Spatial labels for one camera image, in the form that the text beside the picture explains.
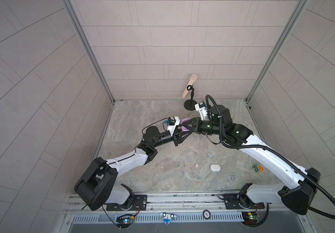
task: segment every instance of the small white object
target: small white object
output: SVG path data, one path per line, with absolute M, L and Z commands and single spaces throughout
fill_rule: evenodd
M 210 169 L 211 169 L 212 171 L 220 171 L 220 170 L 221 170 L 221 166 L 218 165 L 218 164 L 212 164 L 212 165 L 210 166 Z

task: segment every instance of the robotic arm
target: robotic arm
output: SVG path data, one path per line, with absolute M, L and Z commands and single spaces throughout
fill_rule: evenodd
M 174 142 L 178 146 L 192 133 L 214 134 L 219 135 L 223 146 L 252 156 L 282 181 L 272 185 L 245 184 L 238 194 L 242 207 L 249 207 L 251 202 L 280 203 L 301 215 L 305 215 L 310 209 L 335 219 L 335 215 L 310 207 L 318 189 L 335 205 L 335 199 L 318 184 L 320 173 L 316 169 L 306 170 L 293 163 L 267 146 L 250 129 L 233 123 L 229 109 L 217 105 L 211 96 L 207 95 L 206 103 L 198 103 L 195 107 L 200 117 L 183 123 L 178 117 L 169 117 L 166 121 L 167 131 L 162 133 L 156 126 L 149 125 L 134 151 L 109 160 L 96 158 L 74 190 L 91 210 L 96 210 L 105 203 L 118 203 L 128 209 L 132 205 L 134 193 L 126 185 L 114 185 L 118 176 L 152 161 L 157 154 L 156 147 L 160 145 Z

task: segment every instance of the black cable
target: black cable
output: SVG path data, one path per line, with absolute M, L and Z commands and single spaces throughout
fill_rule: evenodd
M 277 151 L 271 149 L 270 147 L 267 146 L 263 146 L 263 145 L 242 145 L 242 146 L 231 146 L 231 145 L 227 145 L 224 141 L 223 141 L 223 135 L 222 135 L 222 125 L 223 125 L 223 116 L 220 113 L 218 106 L 215 102 L 215 100 L 210 96 L 210 95 L 206 95 L 205 99 L 208 101 L 208 99 L 210 99 L 214 105 L 214 107 L 216 108 L 217 112 L 218 112 L 218 117 L 219 117 L 219 140 L 221 141 L 221 144 L 224 147 L 230 148 L 230 149 L 246 149 L 246 148 L 261 148 L 264 150 L 267 150 L 271 153 L 273 153 L 274 155 L 278 156 L 279 158 L 281 158 L 284 162 L 286 162 L 289 166 L 291 166 L 291 168 L 293 168 L 298 174 L 301 174 L 306 180 L 309 181 L 309 183 L 316 187 L 317 189 L 319 189 L 319 191 L 321 191 L 335 206 L 335 198 L 333 198 L 331 196 L 331 194 L 329 194 L 322 186 L 320 186 L 318 183 L 316 183 L 312 178 L 310 178 L 308 175 L 306 175 L 305 173 L 303 173 L 298 167 L 296 167 L 289 159 L 287 159 L 286 157 L 282 156 L 280 153 L 278 153 Z M 335 219 L 335 215 L 333 214 L 329 214 L 320 210 L 317 210 L 313 207 L 309 207 L 309 210 L 318 213 L 320 215 L 323 215 L 325 217 L 328 218 L 332 218 Z
M 265 213 L 263 219 L 256 224 L 245 224 L 245 226 L 258 227 L 259 225 L 262 225 L 262 223 L 264 223 L 266 221 L 267 217 L 269 216 L 269 208 L 270 208 L 269 203 L 266 203 L 266 213 Z
M 153 125 L 153 124 L 156 124 L 156 123 L 158 123 L 158 122 L 160 122 L 160 121 L 162 121 L 162 120 L 167 120 L 167 118 L 164 118 L 164 119 L 158 120 L 158 121 L 156 121 L 155 123 L 152 123 L 152 124 L 150 124 L 150 125 L 147 125 L 146 127 L 144 127 L 144 128 L 142 129 L 142 135 L 144 135 L 144 133 L 143 133 L 143 130 L 144 130 L 144 129 L 146 129 L 146 128 L 148 128 L 149 126 L 151 126 L 151 125 Z
M 104 210 L 104 213 L 108 216 L 107 212 L 105 212 L 105 208 L 103 205 L 101 205 L 101 207 L 103 208 Z M 110 219 L 110 217 L 108 216 L 109 220 L 118 228 L 118 226 L 112 221 L 112 219 Z

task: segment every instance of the marble floor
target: marble floor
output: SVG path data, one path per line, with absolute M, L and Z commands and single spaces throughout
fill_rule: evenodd
M 257 134 L 244 100 L 216 100 L 230 109 L 234 123 L 243 124 Z M 169 116 L 180 119 L 199 116 L 183 107 L 184 100 L 117 101 L 110 119 L 99 156 L 115 158 L 131 152 L 142 139 L 142 128 Z M 155 124 L 160 132 L 162 123 Z M 218 141 L 217 136 L 209 136 Z M 247 154 L 213 145 L 204 135 L 191 134 L 177 147 L 168 143 L 157 147 L 158 154 L 146 165 L 134 168 L 119 177 L 133 191 L 196 191 L 240 189 L 245 183 L 274 184 L 279 180 L 269 170 L 256 173 L 257 161 Z M 212 172 L 211 164 L 221 170 Z

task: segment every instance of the wire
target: wire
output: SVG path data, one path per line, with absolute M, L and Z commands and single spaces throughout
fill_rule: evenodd
M 105 208 L 103 205 L 101 205 L 101 207 L 103 208 L 104 210 L 104 213 L 108 216 L 107 212 L 105 212 Z M 108 216 L 109 220 L 118 228 L 118 226 L 112 221 L 112 219 L 110 219 L 110 217 Z
M 282 159 L 284 162 L 286 162 L 289 166 L 291 166 L 291 168 L 294 169 L 296 171 L 296 173 L 301 174 L 309 182 L 309 184 L 311 184 L 313 187 L 319 189 L 319 191 L 321 191 L 333 203 L 333 205 L 335 206 L 335 198 L 333 198 L 331 194 L 329 194 L 322 186 L 320 186 L 318 183 L 316 183 L 312 178 L 310 178 L 308 175 L 306 175 L 305 173 L 303 173 L 298 167 L 296 167 L 294 165 L 293 162 L 291 162 L 289 159 L 287 159 L 286 157 L 282 156 L 280 153 L 278 153 L 277 151 L 273 150 L 272 148 L 267 147 L 267 146 L 263 146 L 263 145 L 231 146 L 231 145 L 226 144 L 223 141 L 223 135 L 222 135 L 223 116 L 222 116 L 221 112 L 219 111 L 218 106 L 217 106 L 215 100 L 210 95 L 206 95 L 205 99 L 206 99 L 207 105 L 208 105 L 208 102 L 209 102 L 208 99 L 210 99 L 212 101 L 214 107 L 217 110 L 218 118 L 219 118 L 219 140 L 221 141 L 221 144 L 224 147 L 227 147 L 227 148 L 230 148 L 230 149 L 261 148 L 261 149 L 264 149 L 264 150 L 267 150 L 267 151 L 273 153 L 274 155 L 276 155 L 280 159 Z M 323 211 L 320 211 L 318 209 L 315 209 L 314 207 L 310 207 L 309 206 L 309 210 L 311 210 L 313 212 L 316 212 L 316 213 L 318 213 L 320 215 L 323 215 L 325 217 L 335 219 L 335 215 L 329 214 L 329 213 L 326 213 L 326 212 L 323 212 Z
M 142 135 L 144 134 L 144 133 L 143 133 L 143 130 L 144 130 L 144 129 L 146 129 L 147 127 L 149 127 L 149 126 L 151 126 L 151 125 L 153 125 L 153 124 L 156 124 L 156 123 L 158 123 L 158 122 L 160 122 L 160 121 L 162 121 L 162 120 L 167 120 L 167 118 L 164 118 L 164 119 L 158 120 L 158 121 L 156 121 L 155 123 L 152 123 L 152 124 L 150 124 L 150 125 L 147 125 L 146 127 L 144 127 L 144 128 L 142 129 Z

